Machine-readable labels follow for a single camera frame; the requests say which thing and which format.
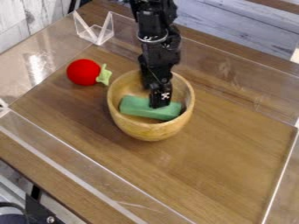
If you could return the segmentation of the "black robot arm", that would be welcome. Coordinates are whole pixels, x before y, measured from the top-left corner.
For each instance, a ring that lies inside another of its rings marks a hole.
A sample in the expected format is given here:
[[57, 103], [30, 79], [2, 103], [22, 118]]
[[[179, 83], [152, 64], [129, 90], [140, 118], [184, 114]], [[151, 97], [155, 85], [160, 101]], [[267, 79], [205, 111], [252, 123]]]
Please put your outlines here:
[[171, 103], [172, 68], [181, 57], [181, 36], [173, 24], [177, 6], [173, 0], [129, 0], [129, 5], [143, 50], [137, 57], [143, 86], [149, 90], [149, 107], [157, 109]]

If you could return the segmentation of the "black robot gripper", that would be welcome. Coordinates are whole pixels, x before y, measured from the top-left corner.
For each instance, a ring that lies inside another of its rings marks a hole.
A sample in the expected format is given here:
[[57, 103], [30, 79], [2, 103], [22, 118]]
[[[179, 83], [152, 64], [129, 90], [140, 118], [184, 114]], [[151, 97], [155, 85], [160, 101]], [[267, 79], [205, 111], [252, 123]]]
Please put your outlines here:
[[141, 82], [149, 89], [149, 107], [159, 109], [171, 103], [172, 78], [171, 69], [180, 62], [180, 36], [168, 36], [164, 40], [144, 36], [143, 54], [137, 57], [141, 69]]

